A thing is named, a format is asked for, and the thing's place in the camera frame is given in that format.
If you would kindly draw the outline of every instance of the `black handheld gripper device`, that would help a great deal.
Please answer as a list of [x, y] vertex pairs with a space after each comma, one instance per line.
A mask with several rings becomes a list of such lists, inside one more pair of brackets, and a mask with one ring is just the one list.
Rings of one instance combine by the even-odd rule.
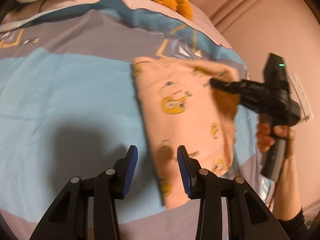
[[115, 199], [129, 193], [138, 160], [138, 149], [131, 145], [126, 156], [97, 177], [73, 177], [52, 202], [30, 240], [87, 240], [89, 197], [94, 197], [95, 240], [120, 240]]
[[264, 154], [261, 174], [272, 181], [278, 181], [284, 160], [286, 139], [273, 133], [276, 125], [296, 125], [300, 121], [300, 107], [290, 99], [288, 76], [283, 58], [270, 53], [263, 70], [264, 83], [242, 79], [226, 83], [210, 79], [213, 88], [240, 95], [240, 104], [261, 114], [262, 121], [271, 127], [275, 143]]
[[242, 178], [219, 178], [202, 169], [179, 146], [177, 158], [183, 187], [190, 199], [200, 199], [195, 240], [222, 240], [222, 203], [227, 201], [229, 240], [289, 240], [254, 189]]

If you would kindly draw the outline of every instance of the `pink folded clothing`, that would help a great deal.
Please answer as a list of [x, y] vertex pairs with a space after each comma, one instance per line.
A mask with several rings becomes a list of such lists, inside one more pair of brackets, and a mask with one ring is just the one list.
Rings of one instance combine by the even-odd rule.
[[137, 94], [166, 209], [185, 204], [177, 148], [221, 176], [233, 160], [239, 96], [212, 89], [210, 78], [238, 81], [227, 65], [176, 58], [134, 59]]

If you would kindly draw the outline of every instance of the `white power strip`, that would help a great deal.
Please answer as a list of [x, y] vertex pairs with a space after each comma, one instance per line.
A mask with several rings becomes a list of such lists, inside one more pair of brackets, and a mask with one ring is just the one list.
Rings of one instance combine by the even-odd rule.
[[304, 92], [302, 85], [299, 82], [299, 79], [297, 75], [294, 73], [289, 77], [291, 84], [298, 96], [298, 99], [300, 101], [300, 106], [302, 108], [302, 114], [304, 115], [304, 118], [301, 118], [300, 121], [306, 121], [309, 122], [313, 119], [313, 114], [311, 111], [311, 106], [308, 102], [306, 93]]

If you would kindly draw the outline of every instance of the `screw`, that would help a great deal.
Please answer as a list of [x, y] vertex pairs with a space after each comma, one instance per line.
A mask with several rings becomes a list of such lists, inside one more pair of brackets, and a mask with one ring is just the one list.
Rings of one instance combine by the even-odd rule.
[[115, 172], [116, 172], [116, 171], [115, 171], [114, 169], [107, 169], [107, 170], [106, 170], [106, 174], [107, 174], [107, 175], [115, 174]]
[[244, 179], [241, 177], [236, 177], [236, 182], [242, 184], [242, 183], [244, 183]]
[[199, 173], [200, 173], [201, 175], [207, 175], [209, 172], [208, 172], [207, 169], [200, 169], [200, 170], [199, 170]]
[[78, 183], [79, 182], [79, 177], [73, 177], [70, 181], [71, 183]]

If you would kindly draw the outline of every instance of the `black sleeve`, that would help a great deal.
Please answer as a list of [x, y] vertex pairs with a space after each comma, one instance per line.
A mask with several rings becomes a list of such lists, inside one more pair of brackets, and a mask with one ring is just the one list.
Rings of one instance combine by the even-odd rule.
[[289, 221], [278, 220], [290, 240], [301, 240], [307, 233], [307, 226], [302, 209], [299, 214]]

